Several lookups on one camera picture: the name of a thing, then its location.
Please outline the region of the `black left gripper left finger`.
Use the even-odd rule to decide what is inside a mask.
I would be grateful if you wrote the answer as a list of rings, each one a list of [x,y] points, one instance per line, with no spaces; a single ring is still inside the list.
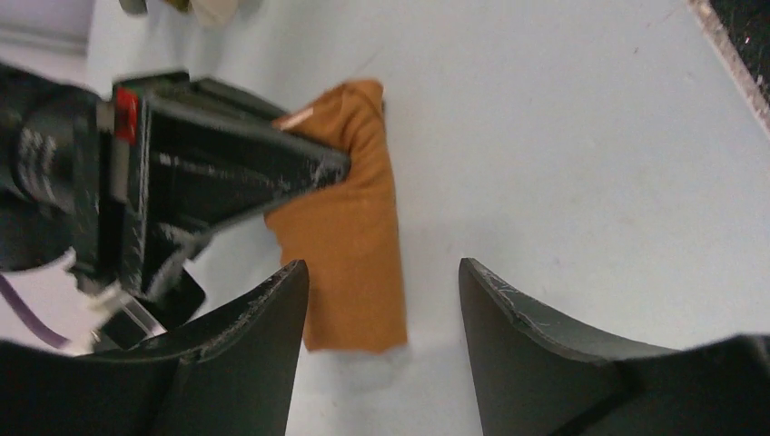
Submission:
[[[293,261],[139,343],[78,357],[1,345],[4,435],[282,435],[309,295]]]

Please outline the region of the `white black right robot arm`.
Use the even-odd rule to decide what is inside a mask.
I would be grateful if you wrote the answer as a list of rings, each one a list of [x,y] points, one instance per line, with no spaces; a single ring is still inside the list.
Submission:
[[[1,267],[68,250],[82,292],[157,302],[221,229],[339,183],[350,157],[273,126],[280,107],[184,71],[112,96],[1,68]]]

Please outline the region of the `orange-brown underwear with cream waistband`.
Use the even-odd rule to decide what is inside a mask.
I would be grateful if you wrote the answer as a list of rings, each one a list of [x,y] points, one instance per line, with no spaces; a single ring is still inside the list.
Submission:
[[[351,80],[273,123],[351,159],[343,182],[264,217],[281,262],[307,263],[303,341],[310,352],[382,353],[409,340],[383,95],[378,80]]]

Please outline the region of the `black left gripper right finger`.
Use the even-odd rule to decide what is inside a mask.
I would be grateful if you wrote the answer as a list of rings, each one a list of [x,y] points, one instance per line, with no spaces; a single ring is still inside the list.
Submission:
[[[472,258],[459,297],[487,435],[766,435],[769,339],[683,351],[580,322]]]

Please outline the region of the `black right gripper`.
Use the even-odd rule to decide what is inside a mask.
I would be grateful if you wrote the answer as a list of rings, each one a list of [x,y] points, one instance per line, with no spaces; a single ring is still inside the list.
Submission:
[[[119,284],[145,302],[202,302],[183,251],[204,244],[153,234],[157,223],[213,233],[350,170],[346,153],[271,126],[286,110],[215,78],[162,72],[124,78],[108,100],[84,94],[73,126],[72,275],[89,296]]]

